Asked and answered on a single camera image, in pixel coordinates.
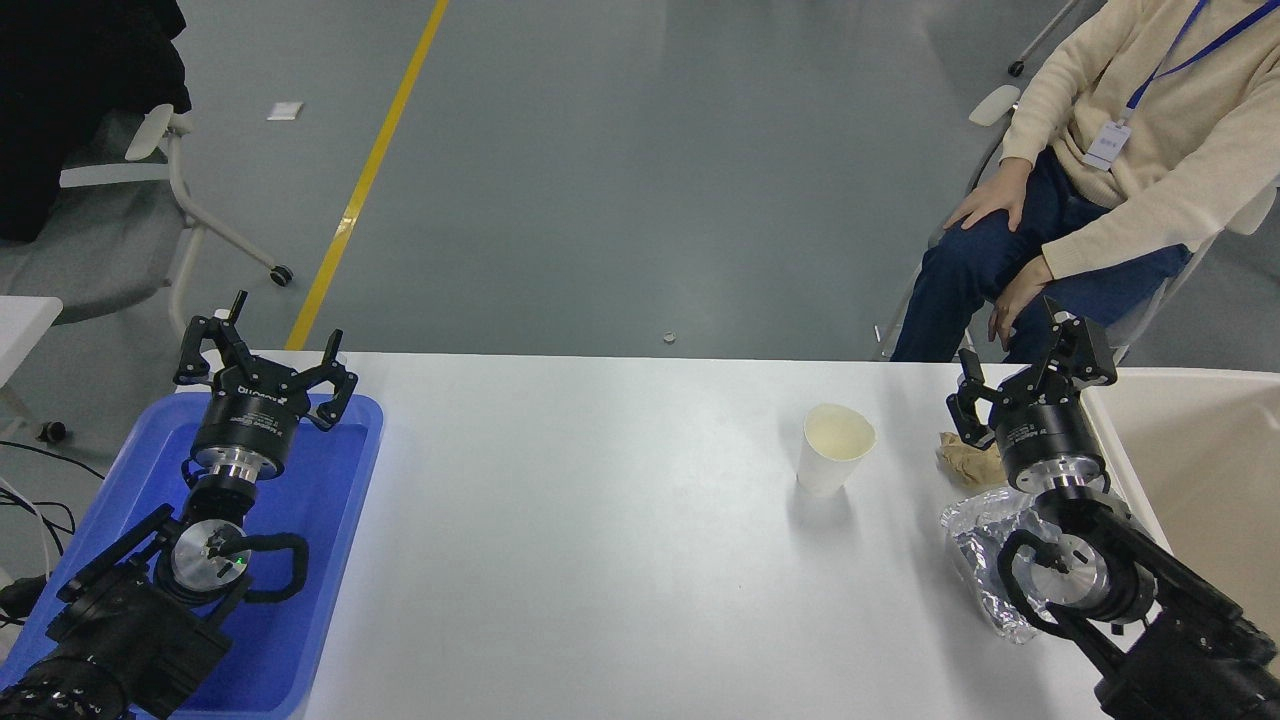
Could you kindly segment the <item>person's left hand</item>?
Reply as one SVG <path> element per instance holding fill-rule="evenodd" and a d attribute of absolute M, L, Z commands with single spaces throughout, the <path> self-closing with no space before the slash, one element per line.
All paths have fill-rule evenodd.
<path fill-rule="evenodd" d="M 988 319 L 988 340 L 998 340 L 1001 348 L 1007 352 L 1015 334 L 1014 322 L 1051 282 L 1053 273 L 1044 256 L 1029 260 L 993 301 Z"/>

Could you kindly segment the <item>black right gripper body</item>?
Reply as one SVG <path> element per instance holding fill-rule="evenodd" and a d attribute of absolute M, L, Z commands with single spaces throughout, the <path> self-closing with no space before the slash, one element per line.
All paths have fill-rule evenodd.
<path fill-rule="evenodd" d="M 1106 462 L 1085 420 L 1075 380 L 1050 379 L 1037 388 L 1029 375 L 998 387 L 989 423 L 1010 486 L 1087 486 L 1103 482 Z"/>

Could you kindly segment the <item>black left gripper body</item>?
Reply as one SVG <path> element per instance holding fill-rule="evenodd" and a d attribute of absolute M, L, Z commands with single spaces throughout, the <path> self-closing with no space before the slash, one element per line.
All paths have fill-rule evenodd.
<path fill-rule="evenodd" d="M 285 468 L 302 416 L 307 392 L 262 373 L 252 386 L 242 370 L 220 370 L 212 377 L 212 397 L 195 436 L 189 455 L 205 468 L 234 451 L 259 456 L 270 469 Z"/>

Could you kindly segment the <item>person's right hand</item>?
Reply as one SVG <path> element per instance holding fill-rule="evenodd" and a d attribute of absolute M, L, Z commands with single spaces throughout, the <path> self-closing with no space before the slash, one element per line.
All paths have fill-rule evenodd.
<path fill-rule="evenodd" d="M 948 231 L 959 225 L 961 229 L 968 231 L 978 220 L 993 213 L 1004 211 L 1007 219 L 1007 229 L 1010 232 L 1016 231 L 1021 222 L 1027 201 L 1027 186 L 1033 169 L 1033 161 L 1025 158 L 1005 158 L 1000 163 L 995 176 L 977 186 L 960 201 L 942 224 L 942 228 Z"/>

